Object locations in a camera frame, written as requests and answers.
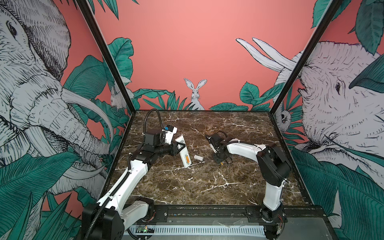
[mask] elephant eye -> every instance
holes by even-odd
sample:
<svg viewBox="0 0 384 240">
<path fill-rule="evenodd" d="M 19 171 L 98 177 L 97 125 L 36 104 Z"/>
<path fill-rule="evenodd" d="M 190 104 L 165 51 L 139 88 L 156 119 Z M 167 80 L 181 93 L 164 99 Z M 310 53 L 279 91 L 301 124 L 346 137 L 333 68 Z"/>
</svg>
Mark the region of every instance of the elephant eye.
<svg viewBox="0 0 384 240">
<path fill-rule="evenodd" d="M 340 95 L 340 83 L 336 83 L 336 91 Z"/>
<path fill-rule="evenodd" d="M 12 23 L 10 23 L 9 21 L 7 21 L 7 27 L 8 27 L 9 32 L 11 32 L 13 38 L 15 38 L 16 35 L 17 35 L 17 31 L 16 31 L 16 29 L 12 26 Z"/>
</svg>

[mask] marble tabletop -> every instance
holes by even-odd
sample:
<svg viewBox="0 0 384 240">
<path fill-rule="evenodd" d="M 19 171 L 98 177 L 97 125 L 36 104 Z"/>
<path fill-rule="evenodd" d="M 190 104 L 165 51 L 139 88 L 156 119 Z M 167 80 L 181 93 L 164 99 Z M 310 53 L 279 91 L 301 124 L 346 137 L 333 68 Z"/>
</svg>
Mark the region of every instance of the marble tabletop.
<svg viewBox="0 0 384 240">
<path fill-rule="evenodd" d="M 127 167 L 129 153 L 134 152 L 142 142 L 146 114 L 147 111 L 136 113 L 108 189 Z M 179 155 L 159 158 L 137 184 L 128 204 L 139 196 L 151 198 L 155 204 L 262 204 L 265 180 L 258 164 L 237 155 L 232 155 L 232 164 L 216 164 L 204 135 L 222 130 L 229 137 L 242 141 L 280 145 L 267 113 L 161 112 L 161 118 L 164 126 L 171 124 L 178 128 L 174 139 L 184 135 L 192 165 L 183 168 Z M 151 128 L 160 128 L 156 113 L 152 113 L 147 120 L 147 129 Z M 204 159 L 193 159 L 194 155 Z M 293 173 L 285 184 L 282 198 L 285 205 L 305 205 Z"/>
</svg>

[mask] rabbit ear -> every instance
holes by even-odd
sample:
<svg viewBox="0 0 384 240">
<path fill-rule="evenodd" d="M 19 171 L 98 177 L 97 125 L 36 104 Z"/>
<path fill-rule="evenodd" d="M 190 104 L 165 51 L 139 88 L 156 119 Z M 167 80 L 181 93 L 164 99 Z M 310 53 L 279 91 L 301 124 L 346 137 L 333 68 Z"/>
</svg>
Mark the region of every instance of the rabbit ear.
<svg viewBox="0 0 384 240">
<path fill-rule="evenodd" d="M 184 78 L 185 80 L 185 83 L 187 84 L 187 87 L 189 87 L 190 89 L 194 90 L 195 89 L 195 86 L 193 85 L 193 83 L 191 81 L 189 81 L 188 79 Z"/>
<path fill-rule="evenodd" d="M 204 84 L 206 84 L 206 83 L 207 83 L 207 80 L 206 80 L 206 79 L 201 80 L 201 81 L 199 82 L 199 84 L 197 85 L 196 89 L 201 88 L 201 87 L 204 86 Z"/>
</svg>

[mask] toothpaste tube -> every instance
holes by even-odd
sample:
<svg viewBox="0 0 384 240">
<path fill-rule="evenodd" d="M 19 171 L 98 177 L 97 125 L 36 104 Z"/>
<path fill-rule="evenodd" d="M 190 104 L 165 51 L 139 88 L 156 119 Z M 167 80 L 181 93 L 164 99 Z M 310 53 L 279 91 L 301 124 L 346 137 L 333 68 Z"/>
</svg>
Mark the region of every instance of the toothpaste tube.
<svg viewBox="0 0 384 240">
<path fill-rule="evenodd" d="M 185 144 L 185 140 L 184 140 L 184 136 L 183 135 L 181 135 L 180 137 L 176 138 L 175 141 Z M 180 151 L 180 157 L 181 157 L 181 161 L 183 161 L 184 168 L 187 168 L 187 167 L 189 167 L 192 164 L 191 158 L 189 157 L 187 146 L 185 146 L 185 148 Z"/>
</svg>

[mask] rabbit illustration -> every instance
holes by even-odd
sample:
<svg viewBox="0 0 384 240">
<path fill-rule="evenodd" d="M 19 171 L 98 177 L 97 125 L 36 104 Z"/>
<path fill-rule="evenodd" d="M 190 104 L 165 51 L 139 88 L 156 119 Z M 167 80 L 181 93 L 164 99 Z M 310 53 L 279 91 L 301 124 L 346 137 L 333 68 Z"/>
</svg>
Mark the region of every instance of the rabbit illustration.
<svg viewBox="0 0 384 240">
<path fill-rule="evenodd" d="M 204 84 L 207 83 L 207 80 L 204 79 L 204 80 L 201 80 L 199 82 L 199 84 L 197 85 L 197 87 L 195 88 L 195 86 L 193 85 L 193 83 L 191 81 L 189 81 L 188 79 L 184 78 L 185 80 L 185 83 L 187 84 L 187 86 L 192 89 L 192 97 L 191 97 L 191 106 L 192 105 L 195 105 L 194 107 L 192 107 L 191 110 L 204 110 L 204 107 L 200 104 L 199 102 L 199 98 L 200 98 L 200 94 L 199 94 L 199 88 L 201 88 L 202 86 L 204 86 Z"/>
</svg>

